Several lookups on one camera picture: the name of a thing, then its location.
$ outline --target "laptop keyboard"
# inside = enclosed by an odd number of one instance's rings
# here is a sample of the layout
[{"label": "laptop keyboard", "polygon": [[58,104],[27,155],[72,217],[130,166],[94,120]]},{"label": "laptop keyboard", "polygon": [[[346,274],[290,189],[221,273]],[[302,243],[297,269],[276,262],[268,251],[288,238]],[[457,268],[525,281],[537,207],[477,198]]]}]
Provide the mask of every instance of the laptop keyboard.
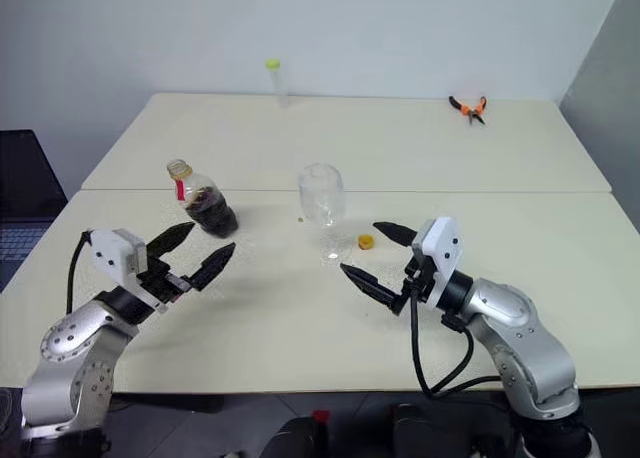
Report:
[{"label": "laptop keyboard", "polygon": [[24,261],[46,231],[46,228],[2,228],[0,261]]}]

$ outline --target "laptop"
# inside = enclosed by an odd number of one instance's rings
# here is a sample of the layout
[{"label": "laptop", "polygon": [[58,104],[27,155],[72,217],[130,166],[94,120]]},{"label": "laptop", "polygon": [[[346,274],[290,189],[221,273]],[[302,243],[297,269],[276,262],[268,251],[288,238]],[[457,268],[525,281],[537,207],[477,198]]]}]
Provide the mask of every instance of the laptop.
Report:
[{"label": "laptop", "polygon": [[0,131],[0,290],[67,204],[31,130]]}]

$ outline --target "robotic arm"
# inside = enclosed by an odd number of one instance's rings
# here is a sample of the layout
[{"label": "robotic arm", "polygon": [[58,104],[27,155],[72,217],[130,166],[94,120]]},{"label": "robotic arm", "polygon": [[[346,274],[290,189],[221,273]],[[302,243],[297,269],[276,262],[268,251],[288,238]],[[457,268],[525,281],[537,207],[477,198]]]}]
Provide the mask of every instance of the robotic arm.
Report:
[{"label": "robotic arm", "polygon": [[99,427],[108,411],[113,370],[138,326],[164,313],[192,288],[204,289],[235,249],[213,252],[192,276],[177,277],[160,257],[180,245],[194,223],[173,226],[145,243],[126,230],[96,230],[95,266],[119,286],[55,323],[40,345],[40,362],[23,392],[25,456],[99,457],[108,444]]},{"label": "robotic arm", "polygon": [[[374,226],[396,243],[411,246],[413,258],[405,268],[402,292],[398,295],[365,271],[342,264],[349,279],[396,315],[412,299],[444,311],[445,326],[470,330],[500,374],[528,456],[599,457],[582,421],[571,356],[544,328],[523,292],[482,278],[474,281],[456,270],[462,243],[455,220],[428,221],[418,232],[388,222]],[[425,393],[438,398],[428,387]]]}]

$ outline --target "bottle cap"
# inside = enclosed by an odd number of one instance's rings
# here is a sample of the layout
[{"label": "bottle cap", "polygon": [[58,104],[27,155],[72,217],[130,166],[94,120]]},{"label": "bottle cap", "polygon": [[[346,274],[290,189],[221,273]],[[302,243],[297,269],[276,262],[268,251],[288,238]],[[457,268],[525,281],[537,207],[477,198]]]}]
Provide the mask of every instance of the bottle cap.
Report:
[{"label": "bottle cap", "polygon": [[358,247],[361,250],[370,250],[373,248],[374,239],[371,235],[360,235],[358,236]]},{"label": "bottle cap", "polygon": [[264,64],[269,71],[275,71],[280,68],[280,60],[277,58],[269,58]]},{"label": "bottle cap", "polygon": [[184,160],[179,159],[171,160],[167,163],[167,171],[174,180],[182,180],[193,173],[191,167]]}]

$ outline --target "yellow tube cap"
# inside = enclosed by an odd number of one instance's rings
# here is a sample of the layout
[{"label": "yellow tube cap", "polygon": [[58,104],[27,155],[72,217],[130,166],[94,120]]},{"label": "yellow tube cap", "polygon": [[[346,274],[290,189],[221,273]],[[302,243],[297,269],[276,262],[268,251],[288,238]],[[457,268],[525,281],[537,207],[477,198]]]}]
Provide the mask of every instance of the yellow tube cap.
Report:
[{"label": "yellow tube cap", "polygon": [[280,68],[280,60],[277,58],[269,58],[264,66],[267,67],[267,70],[277,70]]}]

